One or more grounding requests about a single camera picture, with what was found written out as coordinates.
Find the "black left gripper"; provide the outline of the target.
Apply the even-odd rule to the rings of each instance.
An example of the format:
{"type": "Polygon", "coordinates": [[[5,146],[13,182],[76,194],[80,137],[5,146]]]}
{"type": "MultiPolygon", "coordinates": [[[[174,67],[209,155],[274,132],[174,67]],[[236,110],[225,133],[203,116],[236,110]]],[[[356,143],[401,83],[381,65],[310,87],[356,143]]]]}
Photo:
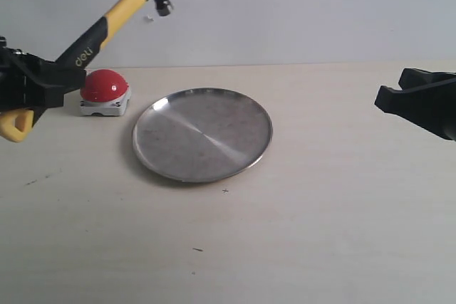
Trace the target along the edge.
{"type": "Polygon", "coordinates": [[[33,127],[49,108],[63,107],[64,95],[82,88],[86,70],[9,48],[1,36],[1,111],[33,110],[33,127]]]}

